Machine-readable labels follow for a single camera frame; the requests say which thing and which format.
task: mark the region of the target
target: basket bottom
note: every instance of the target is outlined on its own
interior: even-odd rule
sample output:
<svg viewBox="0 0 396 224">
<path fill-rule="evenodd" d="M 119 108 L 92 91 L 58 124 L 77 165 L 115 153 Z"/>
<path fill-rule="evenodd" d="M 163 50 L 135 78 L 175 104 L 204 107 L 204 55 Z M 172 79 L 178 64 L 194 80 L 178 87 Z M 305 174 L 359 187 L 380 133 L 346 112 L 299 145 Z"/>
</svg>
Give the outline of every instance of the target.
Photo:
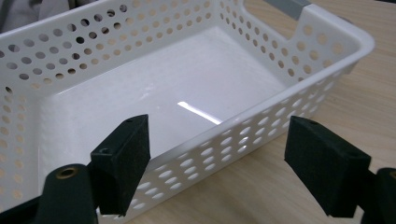
<svg viewBox="0 0 396 224">
<path fill-rule="evenodd" d="M 90 152 L 123 120 L 149 115 L 151 157 L 283 91 L 219 27 L 53 95 L 39 104 L 39 183 Z"/>
</svg>

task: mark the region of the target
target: storage bin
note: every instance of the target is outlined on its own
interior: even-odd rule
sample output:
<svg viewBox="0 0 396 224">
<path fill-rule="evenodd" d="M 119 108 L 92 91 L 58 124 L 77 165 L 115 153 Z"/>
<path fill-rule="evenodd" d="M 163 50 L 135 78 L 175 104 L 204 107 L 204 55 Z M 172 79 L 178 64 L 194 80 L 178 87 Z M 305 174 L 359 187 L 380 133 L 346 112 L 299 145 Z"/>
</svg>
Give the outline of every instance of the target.
<svg viewBox="0 0 396 224">
<path fill-rule="evenodd" d="M 299 18 L 290 39 L 242 0 L 99 1 L 0 35 L 0 208 L 39 195 L 53 169 L 87 164 L 133 116 L 149 115 L 152 159 L 127 216 L 102 223 L 238 160 L 290 116 L 311 117 L 374 40 L 295 2 L 278 6 Z"/>
</svg>

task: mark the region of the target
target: basket handle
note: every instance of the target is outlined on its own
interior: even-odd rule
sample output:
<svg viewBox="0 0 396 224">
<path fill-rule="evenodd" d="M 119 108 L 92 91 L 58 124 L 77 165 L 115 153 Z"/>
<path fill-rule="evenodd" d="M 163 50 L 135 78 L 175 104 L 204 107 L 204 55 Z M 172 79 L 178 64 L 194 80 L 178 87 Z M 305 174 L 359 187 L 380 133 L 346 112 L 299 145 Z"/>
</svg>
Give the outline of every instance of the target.
<svg viewBox="0 0 396 224">
<path fill-rule="evenodd" d="M 308 0 L 264 0 L 273 7 L 283 11 L 288 16 L 295 20 L 300 19 L 300 15 L 303 12 L 303 8 L 311 5 Z"/>
</svg>

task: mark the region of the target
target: table top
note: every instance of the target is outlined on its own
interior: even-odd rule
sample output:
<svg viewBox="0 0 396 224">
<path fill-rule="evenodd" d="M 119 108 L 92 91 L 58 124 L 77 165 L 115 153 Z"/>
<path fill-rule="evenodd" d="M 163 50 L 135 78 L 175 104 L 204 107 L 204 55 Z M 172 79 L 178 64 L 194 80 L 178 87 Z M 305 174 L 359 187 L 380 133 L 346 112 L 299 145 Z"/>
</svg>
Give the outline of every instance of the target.
<svg viewBox="0 0 396 224">
<path fill-rule="evenodd" d="M 371 34 L 375 50 L 343 76 L 312 118 L 372 156 L 370 170 L 396 167 L 396 5 L 374 0 L 311 0 Z M 295 22 L 262 0 L 259 19 L 290 36 Z M 129 223 L 360 223 L 326 217 L 284 162 L 287 135 L 258 148 Z"/>
</svg>

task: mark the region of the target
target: perforated basket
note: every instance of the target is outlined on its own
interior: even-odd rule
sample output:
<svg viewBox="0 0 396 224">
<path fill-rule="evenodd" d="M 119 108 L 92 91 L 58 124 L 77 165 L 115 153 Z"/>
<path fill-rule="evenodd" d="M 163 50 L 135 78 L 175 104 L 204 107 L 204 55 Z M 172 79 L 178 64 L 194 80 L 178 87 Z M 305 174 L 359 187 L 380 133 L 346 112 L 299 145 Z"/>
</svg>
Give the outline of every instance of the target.
<svg viewBox="0 0 396 224">
<path fill-rule="evenodd" d="M 133 116 L 149 115 L 152 160 L 122 221 L 312 116 L 374 41 L 286 3 L 291 39 L 242 0 L 99 1 L 0 35 L 0 208 L 37 196 L 53 169 L 87 164 Z"/>
</svg>

